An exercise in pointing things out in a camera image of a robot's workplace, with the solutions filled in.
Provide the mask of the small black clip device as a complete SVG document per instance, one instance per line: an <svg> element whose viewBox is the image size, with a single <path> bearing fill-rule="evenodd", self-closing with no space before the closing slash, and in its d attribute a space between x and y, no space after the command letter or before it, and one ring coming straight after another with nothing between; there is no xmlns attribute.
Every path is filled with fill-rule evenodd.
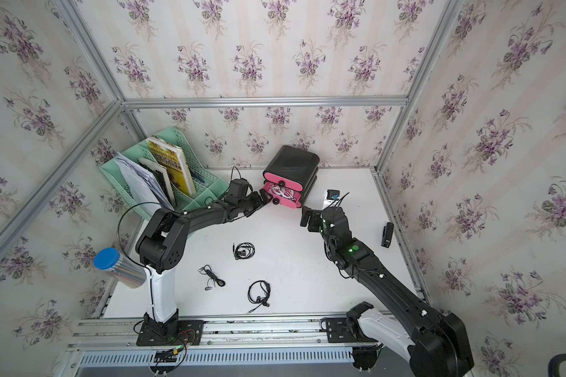
<svg viewBox="0 0 566 377"><path fill-rule="evenodd" d="M384 226L383 232L382 232L381 243L380 243L382 248L390 248L391 242L392 242L392 239L393 239L393 235L394 235L394 228L395 228L394 224L392 222L389 222L389 221Z"/></svg>

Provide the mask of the yellow book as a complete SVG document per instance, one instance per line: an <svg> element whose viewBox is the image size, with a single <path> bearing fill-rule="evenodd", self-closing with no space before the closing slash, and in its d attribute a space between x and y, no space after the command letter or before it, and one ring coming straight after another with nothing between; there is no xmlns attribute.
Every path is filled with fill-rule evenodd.
<svg viewBox="0 0 566 377"><path fill-rule="evenodd" d="M183 150L155 136L147 138L146 143L157 163L166 168L174 187L181 193L194 198L197 190Z"/></svg>

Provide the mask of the black earphones bottom coil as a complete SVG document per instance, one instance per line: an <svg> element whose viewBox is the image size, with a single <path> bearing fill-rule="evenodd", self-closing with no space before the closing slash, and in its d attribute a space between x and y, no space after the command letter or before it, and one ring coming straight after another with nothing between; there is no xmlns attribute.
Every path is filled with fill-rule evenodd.
<svg viewBox="0 0 566 377"><path fill-rule="evenodd" d="M247 299L253 305L248 314L253 314L259 308L269 308L271 297L271 286L265 280L258 280L250 284L247 290Z"/></svg>

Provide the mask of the white earphones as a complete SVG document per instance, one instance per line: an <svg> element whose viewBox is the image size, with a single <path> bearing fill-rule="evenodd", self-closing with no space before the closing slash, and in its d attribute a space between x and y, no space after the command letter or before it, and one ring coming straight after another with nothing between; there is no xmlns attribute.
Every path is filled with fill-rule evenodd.
<svg viewBox="0 0 566 377"><path fill-rule="evenodd" d="M288 199L288 200L293 200L294 196L295 196L295 192L292 189L282 187L282 186L278 186L278 185L272 186L270 188L270 192L274 196L279 196L279 197L282 197L282 198Z"/></svg>

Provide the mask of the dark thin book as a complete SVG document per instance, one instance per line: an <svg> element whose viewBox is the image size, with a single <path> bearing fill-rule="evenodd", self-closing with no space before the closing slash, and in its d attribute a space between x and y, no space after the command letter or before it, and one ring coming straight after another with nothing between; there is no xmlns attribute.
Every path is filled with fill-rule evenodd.
<svg viewBox="0 0 566 377"><path fill-rule="evenodd" d="M153 161L143 157L138 159L138 163L153 174L160 187L162 188L162 191L168 198L170 204L172 206L176 205L175 196L167 169L159 163L154 163Z"/></svg>

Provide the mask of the black earphones coil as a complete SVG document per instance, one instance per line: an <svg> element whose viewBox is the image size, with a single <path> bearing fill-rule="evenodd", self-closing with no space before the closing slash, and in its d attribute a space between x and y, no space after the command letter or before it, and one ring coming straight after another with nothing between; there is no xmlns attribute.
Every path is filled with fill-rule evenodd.
<svg viewBox="0 0 566 377"><path fill-rule="evenodd" d="M250 284L247 290L247 299L253 305L248 314L253 314L259 308L269 308L271 297L271 286L265 280L258 280Z"/></svg>
<svg viewBox="0 0 566 377"><path fill-rule="evenodd" d="M243 242L233 244L232 251L235 260L247 260L256 254L256 247L253 243Z"/></svg>

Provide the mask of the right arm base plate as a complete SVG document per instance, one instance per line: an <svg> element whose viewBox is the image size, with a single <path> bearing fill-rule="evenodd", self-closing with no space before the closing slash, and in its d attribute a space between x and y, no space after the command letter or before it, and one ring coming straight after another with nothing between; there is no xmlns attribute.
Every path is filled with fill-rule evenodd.
<svg viewBox="0 0 566 377"><path fill-rule="evenodd" d="M375 339L367 337L360 328L358 320L368 309L374 306L362 302L349 311L344 317L324 317L319 321L321 331L326 333L328 343L367 342L376 343Z"/></svg>

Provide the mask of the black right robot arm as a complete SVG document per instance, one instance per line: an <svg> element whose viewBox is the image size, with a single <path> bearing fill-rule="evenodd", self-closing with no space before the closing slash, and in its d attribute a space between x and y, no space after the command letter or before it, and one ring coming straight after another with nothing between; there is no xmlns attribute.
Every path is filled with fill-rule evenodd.
<svg viewBox="0 0 566 377"><path fill-rule="evenodd" d="M401 356L416 376L464 376L474 367L465 324L443 315L402 284L375 253L352 235L341 207L303 207L301 226L317 232L326 257L341 275L366 287L395 317L389 320L363 302L347 312L357 336L374 339Z"/></svg>

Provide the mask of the black drawer cabinet shell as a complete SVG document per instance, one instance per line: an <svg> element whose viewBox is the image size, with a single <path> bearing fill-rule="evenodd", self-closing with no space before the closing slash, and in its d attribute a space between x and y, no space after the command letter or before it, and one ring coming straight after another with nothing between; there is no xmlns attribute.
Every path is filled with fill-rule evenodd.
<svg viewBox="0 0 566 377"><path fill-rule="evenodd" d="M313 152L283 145L263 172L270 172L281 177L301 182L304 190L299 192L302 206L316 183L320 158Z"/></svg>

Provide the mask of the green plastic file organizer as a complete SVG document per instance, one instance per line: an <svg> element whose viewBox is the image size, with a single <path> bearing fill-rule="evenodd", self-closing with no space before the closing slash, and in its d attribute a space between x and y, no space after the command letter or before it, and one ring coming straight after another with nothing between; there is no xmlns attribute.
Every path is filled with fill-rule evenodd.
<svg viewBox="0 0 566 377"><path fill-rule="evenodd" d="M173 211L182 212L184 210L194 210L204 207L204 205L210 204L210 202L218 199L228 189L228 183L203 168L181 130L175 127L169 127L153 136L161 138L173 145L177 145L183 150L197 190L197 195L191 198L177 190L171 182L176 202L176 205L173 206ZM139 164L138 159L141 157L157 163L152 153L149 151L146 140L130 147L130 149L127 149L121 154L137 164ZM124 177L115 163L115 157L100 166L101 171L112 183L114 189L122 196L123 201L128 207L132 208L138 215L149 221L155 211L161 207L160 204L154 207L153 205L141 205L136 203L130 194L130 189Z"/></svg>

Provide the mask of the pink drawer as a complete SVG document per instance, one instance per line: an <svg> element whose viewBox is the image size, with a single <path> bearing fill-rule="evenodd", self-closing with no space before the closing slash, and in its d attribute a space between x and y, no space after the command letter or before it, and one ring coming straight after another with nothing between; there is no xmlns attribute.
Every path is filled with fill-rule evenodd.
<svg viewBox="0 0 566 377"><path fill-rule="evenodd" d="M273 205L281 205L289 208L301 208L301 195L299 192L281 185L267 182L264 190L270 196Z"/></svg>
<svg viewBox="0 0 566 377"><path fill-rule="evenodd" d="M280 185L282 183L283 187L291 189L296 192L302 192L304 190L304 185L301 182L293 181L290 178L281 177L270 172L264 173L264 179L274 185Z"/></svg>

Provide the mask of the black earphones top coil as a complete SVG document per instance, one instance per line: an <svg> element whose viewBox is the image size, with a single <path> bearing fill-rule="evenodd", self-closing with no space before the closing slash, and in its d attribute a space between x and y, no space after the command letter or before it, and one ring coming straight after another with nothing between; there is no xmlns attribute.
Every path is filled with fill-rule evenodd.
<svg viewBox="0 0 566 377"><path fill-rule="evenodd" d="M232 251L235 260L247 260L256 254L256 247L253 243L243 242L233 244Z"/></svg>

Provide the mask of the white paper stack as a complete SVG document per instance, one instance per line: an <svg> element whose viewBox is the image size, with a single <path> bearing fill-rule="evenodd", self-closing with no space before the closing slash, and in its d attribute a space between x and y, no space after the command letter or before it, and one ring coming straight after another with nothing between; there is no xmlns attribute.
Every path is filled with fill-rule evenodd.
<svg viewBox="0 0 566 377"><path fill-rule="evenodd" d="M153 205L154 207L160 204L161 207L174 210L170 200L152 172L119 152L115 157L115 163L137 204Z"/></svg>

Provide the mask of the aluminium mounting rail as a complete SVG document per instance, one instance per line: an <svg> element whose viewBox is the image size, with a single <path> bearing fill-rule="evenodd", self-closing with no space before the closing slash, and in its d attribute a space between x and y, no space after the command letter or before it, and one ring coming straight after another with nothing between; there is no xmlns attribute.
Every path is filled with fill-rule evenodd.
<svg viewBox="0 0 566 377"><path fill-rule="evenodd" d="M372 346L375 343L350 342L328 343L319 321L324 317L344 317L343 313L289 314L289 315L240 315L212 317L181 317L180 320L203 320L204 330L198 346L192 350L244 349L270 347L333 347ZM102 318L79 320L72 328L73 334L66 341L65 349L91 350L138 350L136 346L140 318Z"/></svg>

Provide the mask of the pink top drawer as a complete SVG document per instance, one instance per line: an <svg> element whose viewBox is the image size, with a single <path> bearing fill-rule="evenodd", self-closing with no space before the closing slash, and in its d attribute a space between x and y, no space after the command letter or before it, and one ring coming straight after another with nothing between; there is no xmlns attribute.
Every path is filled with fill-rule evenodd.
<svg viewBox="0 0 566 377"><path fill-rule="evenodd" d="M304 190L304 185L301 182L293 181L290 178L281 177L270 172L264 173L264 179L274 185L280 185L282 183L283 187L291 189L296 192L302 192Z"/></svg>

